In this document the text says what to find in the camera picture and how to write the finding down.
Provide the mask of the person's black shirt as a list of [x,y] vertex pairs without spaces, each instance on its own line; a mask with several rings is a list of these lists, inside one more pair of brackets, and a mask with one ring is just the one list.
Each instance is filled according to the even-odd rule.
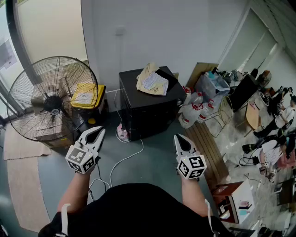
[[234,237],[152,184],[123,184],[68,215],[68,237]]

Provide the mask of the slatted wooden floor board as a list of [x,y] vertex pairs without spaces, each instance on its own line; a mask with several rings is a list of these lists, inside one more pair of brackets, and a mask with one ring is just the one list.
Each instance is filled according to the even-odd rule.
[[190,128],[185,129],[185,132],[205,158],[207,169],[204,176],[210,190],[213,190],[229,174],[217,144],[204,123],[195,122]]

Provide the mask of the clear water jug red cap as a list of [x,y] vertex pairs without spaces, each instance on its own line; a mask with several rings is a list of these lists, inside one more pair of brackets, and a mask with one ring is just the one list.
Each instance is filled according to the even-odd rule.
[[213,106],[214,101],[210,99],[208,102],[202,104],[202,109],[200,111],[200,114],[197,118],[198,123],[204,122],[213,112],[214,106]]
[[185,87],[185,86],[183,86],[183,89],[186,92],[186,98],[183,103],[183,105],[185,106],[185,105],[188,105],[189,102],[191,101],[191,96],[192,96],[192,93],[195,92],[195,89],[193,87]]
[[194,92],[191,94],[191,102],[193,104],[200,104],[203,102],[203,93],[202,92]]
[[198,106],[191,103],[183,108],[182,113],[178,117],[178,120],[184,129],[188,129],[195,123],[199,114],[200,111]]

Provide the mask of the clear plastic storage bin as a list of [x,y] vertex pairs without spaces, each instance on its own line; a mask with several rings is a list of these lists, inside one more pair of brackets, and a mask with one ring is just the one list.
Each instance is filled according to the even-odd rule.
[[223,96],[228,95],[229,85],[219,74],[204,73],[195,84],[195,90],[203,96],[203,103],[213,100],[220,102]]

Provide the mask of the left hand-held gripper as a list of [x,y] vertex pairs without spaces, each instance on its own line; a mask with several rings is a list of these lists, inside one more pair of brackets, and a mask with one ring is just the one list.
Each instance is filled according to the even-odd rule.
[[65,159],[71,169],[86,174],[98,163],[99,150],[105,138],[105,129],[92,127],[82,132],[80,138],[71,145]]

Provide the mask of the black box cabinet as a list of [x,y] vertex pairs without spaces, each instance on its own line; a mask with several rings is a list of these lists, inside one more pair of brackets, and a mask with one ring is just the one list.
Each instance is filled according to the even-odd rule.
[[229,96],[233,112],[238,111],[258,90],[258,83],[252,75],[246,75]]

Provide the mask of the black window frame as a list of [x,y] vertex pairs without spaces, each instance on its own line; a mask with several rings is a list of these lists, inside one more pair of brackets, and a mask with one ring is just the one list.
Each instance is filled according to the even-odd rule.
[[7,109],[12,109],[13,116],[23,115],[26,110],[10,97],[9,91],[19,74],[26,72],[32,84],[39,82],[32,62],[25,48],[18,15],[18,0],[0,0],[0,45],[10,41],[17,62],[8,69],[0,70],[0,126],[9,121]]

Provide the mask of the black box with yellow lid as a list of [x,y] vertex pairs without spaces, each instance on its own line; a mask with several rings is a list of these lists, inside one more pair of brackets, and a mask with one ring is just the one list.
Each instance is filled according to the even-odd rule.
[[105,93],[105,85],[78,83],[71,99],[71,106],[80,111],[80,116],[88,124],[98,124],[106,111]]

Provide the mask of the black flat mat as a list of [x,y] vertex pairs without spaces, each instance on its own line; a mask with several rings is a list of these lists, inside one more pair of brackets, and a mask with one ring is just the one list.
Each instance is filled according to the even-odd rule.
[[160,85],[161,95],[166,96],[167,94],[173,94],[177,91],[178,80],[172,75],[161,69],[158,69],[157,74],[157,84]]

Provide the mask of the pale yellow cloth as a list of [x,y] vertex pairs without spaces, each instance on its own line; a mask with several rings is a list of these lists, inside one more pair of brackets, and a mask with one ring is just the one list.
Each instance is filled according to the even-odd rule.
[[148,63],[137,76],[137,90],[151,95],[166,96],[169,81],[156,73],[159,69],[156,63]]

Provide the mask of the white checked cloth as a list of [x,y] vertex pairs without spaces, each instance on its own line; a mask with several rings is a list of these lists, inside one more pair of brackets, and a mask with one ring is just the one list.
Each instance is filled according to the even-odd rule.
[[157,74],[153,72],[142,81],[142,91],[152,95],[161,95],[160,85],[157,84]]

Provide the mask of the brown cardboard floor sheet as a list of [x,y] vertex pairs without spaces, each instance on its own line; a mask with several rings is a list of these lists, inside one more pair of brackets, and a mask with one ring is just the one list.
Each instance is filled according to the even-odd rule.
[[19,135],[11,125],[5,128],[4,160],[13,208],[20,227],[38,233],[50,222],[38,170],[38,157],[51,149]]

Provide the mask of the person's right forearm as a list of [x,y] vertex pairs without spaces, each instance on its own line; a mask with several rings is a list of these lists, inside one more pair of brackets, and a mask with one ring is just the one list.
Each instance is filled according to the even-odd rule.
[[213,214],[211,208],[206,203],[206,198],[196,179],[185,179],[181,176],[182,182],[182,200],[183,204],[193,210],[201,217]]

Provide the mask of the brown cardboard box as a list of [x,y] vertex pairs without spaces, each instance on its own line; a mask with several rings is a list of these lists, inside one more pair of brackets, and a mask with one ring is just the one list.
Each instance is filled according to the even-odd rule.
[[37,77],[40,81],[33,86],[31,105],[34,113],[48,112],[53,116],[65,112],[69,115],[72,111],[70,101],[74,94],[72,86],[76,80],[76,63],[62,65],[56,64],[53,69],[45,69]]
[[37,118],[34,130],[34,138],[49,148],[63,147],[74,143],[74,135],[71,132],[72,124],[59,113],[56,116],[47,113]]

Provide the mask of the leaning wooden board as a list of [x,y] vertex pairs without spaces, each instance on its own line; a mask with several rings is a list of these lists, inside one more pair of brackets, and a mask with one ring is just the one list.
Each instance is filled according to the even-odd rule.
[[218,63],[198,62],[186,84],[186,87],[193,88],[201,74],[212,71],[214,68],[218,68],[218,66]]

